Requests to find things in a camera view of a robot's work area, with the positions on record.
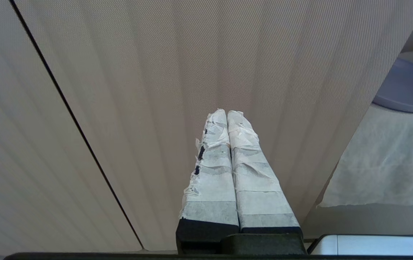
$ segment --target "white cloth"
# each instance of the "white cloth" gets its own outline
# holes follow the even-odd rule
[[[413,114],[370,105],[319,206],[413,205]]]

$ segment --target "white tissue paper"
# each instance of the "white tissue paper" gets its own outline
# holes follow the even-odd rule
[[[413,113],[370,105],[319,206],[369,203],[413,205]]]
[[[299,227],[250,122],[236,111],[227,120],[240,227]]]
[[[190,184],[184,190],[179,217],[238,226],[230,142],[223,109],[208,115],[202,142],[197,140],[196,145],[201,156],[197,157],[196,170],[191,173]]]

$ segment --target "ribbed fabric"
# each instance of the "ribbed fabric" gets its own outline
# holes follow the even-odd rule
[[[302,223],[413,1],[16,1],[142,244],[172,250],[210,111],[243,111]]]
[[[140,249],[14,10],[0,0],[0,255]]]

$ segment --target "blue plastic object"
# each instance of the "blue plastic object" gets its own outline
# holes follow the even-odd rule
[[[373,103],[413,113],[413,63],[396,59]]]

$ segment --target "white plastic surface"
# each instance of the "white plastic surface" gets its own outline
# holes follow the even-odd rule
[[[311,255],[413,255],[413,237],[327,235]]]

